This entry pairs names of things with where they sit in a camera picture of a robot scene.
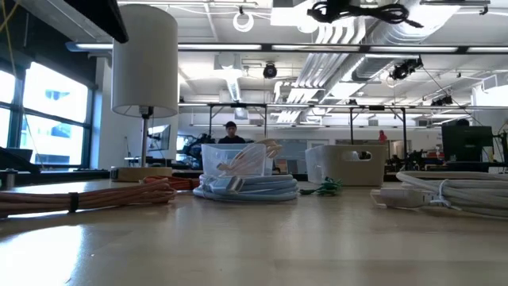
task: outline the security camera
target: security camera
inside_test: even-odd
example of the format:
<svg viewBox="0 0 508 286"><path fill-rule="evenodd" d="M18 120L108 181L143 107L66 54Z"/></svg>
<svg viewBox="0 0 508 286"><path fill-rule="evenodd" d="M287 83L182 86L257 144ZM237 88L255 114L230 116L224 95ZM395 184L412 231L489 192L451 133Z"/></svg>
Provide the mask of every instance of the security camera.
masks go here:
<svg viewBox="0 0 508 286"><path fill-rule="evenodd" d="M275 68L275 64L267 63L263 70L263 76L265 79L275 78L277 76L277 68Z"/></svg>

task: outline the wooden table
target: wooden table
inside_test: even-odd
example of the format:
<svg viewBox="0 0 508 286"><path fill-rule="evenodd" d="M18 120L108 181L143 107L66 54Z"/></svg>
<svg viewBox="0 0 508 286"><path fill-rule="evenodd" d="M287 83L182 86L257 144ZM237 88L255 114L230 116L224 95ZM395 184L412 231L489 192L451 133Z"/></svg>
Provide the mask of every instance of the wooden table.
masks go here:
<svg viewBox="0 0 508 286"><path fill-rule="evenodd" d="M92 181L19 191L109 185ZM310 195L285 203L220 203L180 195L167 206L8 218L0 222L0 285L508 281L506 220L378 209L369 191L347 188L337 197Z"/></svg>

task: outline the red object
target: red object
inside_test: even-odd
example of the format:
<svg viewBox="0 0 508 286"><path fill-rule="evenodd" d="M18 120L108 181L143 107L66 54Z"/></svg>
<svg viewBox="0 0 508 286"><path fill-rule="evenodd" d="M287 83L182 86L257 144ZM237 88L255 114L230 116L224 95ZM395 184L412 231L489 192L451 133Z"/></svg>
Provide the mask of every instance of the red object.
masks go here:
<svg viewBox="0 0 508 286"><path fill-rule="evenodd" d="M388 140L387 135L384 134L384 131L379 131L379 143L384 144Z"/></svg>

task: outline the bundled cable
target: bundled cable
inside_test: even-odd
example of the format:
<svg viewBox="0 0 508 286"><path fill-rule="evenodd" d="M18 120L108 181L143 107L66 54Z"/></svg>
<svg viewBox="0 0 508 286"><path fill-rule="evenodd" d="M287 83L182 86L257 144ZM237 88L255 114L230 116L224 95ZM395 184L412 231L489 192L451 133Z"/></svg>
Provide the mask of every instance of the bundled cable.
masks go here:
<svg viewBox="0 0 508 286"><path fill-rule="evenodd" d="M259 149L256 144L266 145L264 149ZM282 149L281 145L273 139L265 139L254 144L247 145L239 152L229 164L219 164L217 169L223 171L223 176L245 176L251 174L250 171L264 162L264 158L273 159Z"/></svg>
<svg viewBox="0 0 508 286"><path fill-rule="evenodd" d="M194 195L224 201L281 202L295 199L297 181L292 175L216 177L201 175Z"/></svg>
<svg viewBox="0 0 508 286"><path fill-rule="evenodd" d="M0 192L0 218L50 211L76 212L132 204L168 203L176 196L176 190L170 184L168 179L162 179L132 187L113 187L83 193Z"/></svg>
<svg viewBox="0 0 508 286"><path fill-rule="evenodd" d="M443 180L422 180L421 177ZM387 207L447 207L508 217L508 175L482 172L399 172L402 188L383 187L371 196Z"/></svg>
<svg viewBox="0 0 508 286"><path fill-rule="evenodd" d="M199 186L199 179L185 179L174 176L148 176L143 179L143 183L148 184L157 180L167 180L170 186L177 191L193 190Z"/></svg>
<svg viewBox="0 0 508 286"><path fill-rule="evenodd" d="M406 23L415 28L423 28L420 23L408 19L410 11L401 4L362 8L349 5L348 1L344 0L328 0L314 4L312 9L307 10L307 15L322 23L332 23L347 17L371 16L392 25Z"/></svg>

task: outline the man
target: man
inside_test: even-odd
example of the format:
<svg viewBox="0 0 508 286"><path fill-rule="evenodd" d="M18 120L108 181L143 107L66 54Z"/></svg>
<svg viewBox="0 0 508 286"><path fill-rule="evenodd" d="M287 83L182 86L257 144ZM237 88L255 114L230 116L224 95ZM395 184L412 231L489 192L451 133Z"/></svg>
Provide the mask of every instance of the man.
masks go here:
<svg viewBox="0 0 508 286"><path fill-rule="evenodd" d="M237 125L235 122L228 122L225 124L225 131L228 135L221 140L219 144L244 144L245 140L242 137L237 136Z"/></svg>

